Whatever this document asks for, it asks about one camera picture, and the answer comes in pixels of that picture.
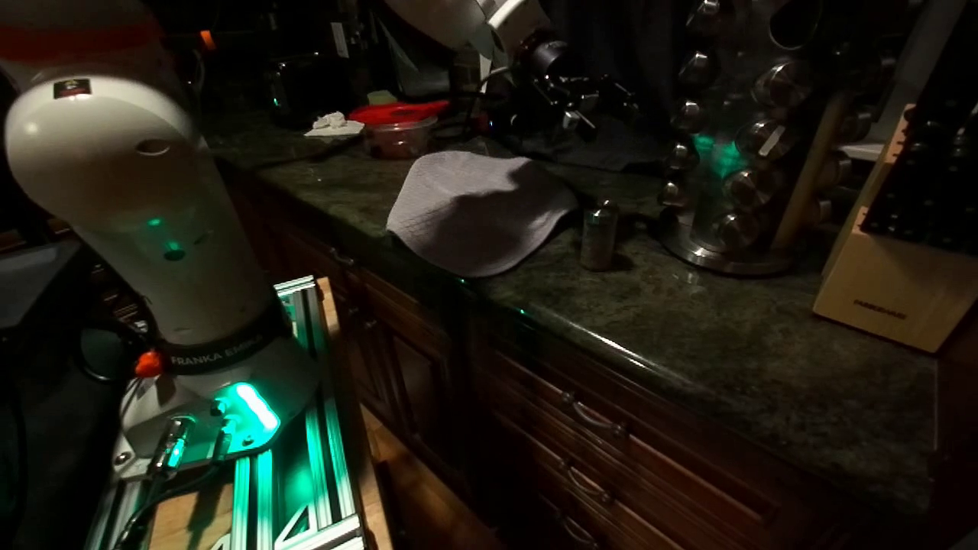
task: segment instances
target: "white cloth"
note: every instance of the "white cloth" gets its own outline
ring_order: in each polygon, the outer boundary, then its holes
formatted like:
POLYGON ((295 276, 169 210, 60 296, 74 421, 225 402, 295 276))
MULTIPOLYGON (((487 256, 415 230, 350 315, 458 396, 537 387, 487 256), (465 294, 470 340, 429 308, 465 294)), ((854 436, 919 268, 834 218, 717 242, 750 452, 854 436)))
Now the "white cloth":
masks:
POLYGON ((452 276, 487 279, 537 252, 568 210, 573 192, 525 155, 443 151, 412 161, 387 231, 452 276))

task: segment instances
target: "cabinet door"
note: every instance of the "cabinet door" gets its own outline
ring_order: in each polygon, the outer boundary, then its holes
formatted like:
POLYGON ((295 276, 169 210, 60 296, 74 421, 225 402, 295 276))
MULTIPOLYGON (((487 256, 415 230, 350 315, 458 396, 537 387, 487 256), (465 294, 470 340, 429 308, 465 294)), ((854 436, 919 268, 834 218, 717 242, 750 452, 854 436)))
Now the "cabinet door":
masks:
POLYGON ((386 370, 401 409, 394 428, 456 486, 461 409, 452 395, 452 340, 410 294, 374 271, 360 271, 360 284, 381 327, 386 370))
POLYGON ((348 318, 343 327, 343 360, 356 396, 390 428, 401 425, 387 358, 387 331, 374 318, 348 318))

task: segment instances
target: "drawer handle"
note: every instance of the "drawer handle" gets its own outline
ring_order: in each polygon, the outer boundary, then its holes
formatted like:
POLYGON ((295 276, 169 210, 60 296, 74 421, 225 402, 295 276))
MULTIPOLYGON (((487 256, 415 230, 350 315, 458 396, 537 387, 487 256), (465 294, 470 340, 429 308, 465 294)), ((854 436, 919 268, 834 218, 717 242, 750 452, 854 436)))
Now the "drawer handle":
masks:
POLYGON ((577 402, 573 390, 564 390, 564 395, 562 395, 562 403, 564 403, 564 409, 568 409, 579 425, 586 425, 586 428, 607 432, 607 433, 614 433, 614 436, 622 436, 622 433, 626 433, 622 421, 612 421, 607 415, 592 413, 586 403, 577 402))
POLYGON ((612 505, 612 493, 601 482, 589 479, 583 472, 577 472, 572 463, 562 463, 562 477, 573 486, 573 493, 605 508, 612 505))
POLYGON ((353 265, 356 265, 356 261, 338 254, 338 248, 330 248, 330 256, 334 256, 338 265, 344 265, 344 268, 353 268, 353 265))
POLYGON ((589 550, 600 550, 600 548, 601 548, 601 543, 600 543, 577 521, 572 521, 568 513, 559 513, 557 521, 559 521, 559 530, 562 530, 568 537, 573 537, 573 543, 589 548, 589 550))

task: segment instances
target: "dark green countertop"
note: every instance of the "dark green countertop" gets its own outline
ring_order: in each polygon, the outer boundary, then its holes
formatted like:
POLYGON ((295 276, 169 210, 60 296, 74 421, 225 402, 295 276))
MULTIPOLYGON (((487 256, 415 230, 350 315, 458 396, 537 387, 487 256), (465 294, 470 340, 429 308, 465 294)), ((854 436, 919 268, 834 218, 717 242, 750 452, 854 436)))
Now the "dark green countertop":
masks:
MULTIPOLYGON (((212 148, 380 244, 410 169, 356 148, 307 159, 314 151, 245 117, 215 130, 212 148)), ((651 179, 552 171, 653 213, 651 179)), ((662 254, 645 231, 619 242, 619 256, 612 271, 579 268, 577 230, 564 226, 512 271, 468 287, 853 496, 912 516, 926 508, 934 358, 815 318, 815 268, 717 279, 662 254)))

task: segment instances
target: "cord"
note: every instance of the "cord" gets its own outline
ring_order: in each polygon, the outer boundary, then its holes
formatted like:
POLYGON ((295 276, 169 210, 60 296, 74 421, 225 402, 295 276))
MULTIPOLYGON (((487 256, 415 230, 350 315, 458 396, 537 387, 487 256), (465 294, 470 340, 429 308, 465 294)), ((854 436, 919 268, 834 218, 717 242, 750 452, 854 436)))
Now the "cord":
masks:
POLYGON ((146 534, 146 521, 150 513, 172 496, 188 493, 202 486, 209 477, 217 477, 220 466, 212 466, 206 472, 194 472, 193 477, 184 479, 150 479, 146 498, 129 513, 112 550, 136 550, 143 534, 146 534))

